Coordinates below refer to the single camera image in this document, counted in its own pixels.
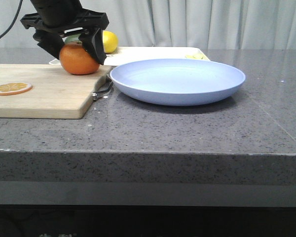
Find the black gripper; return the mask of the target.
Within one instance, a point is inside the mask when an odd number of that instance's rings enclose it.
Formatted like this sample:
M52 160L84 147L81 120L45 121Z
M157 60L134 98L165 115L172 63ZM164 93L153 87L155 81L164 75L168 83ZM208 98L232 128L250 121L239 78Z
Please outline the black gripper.
M31 3L36 13L24 15L21 23L25 29L34 27L42 30L33 35L40 48L59 59L64 41L57 33L82 28L84 30L79 40L83 48L97 63L104 64L107 56L103 45L103 30L109 24L106 13L85 9L78 0L33 0Z

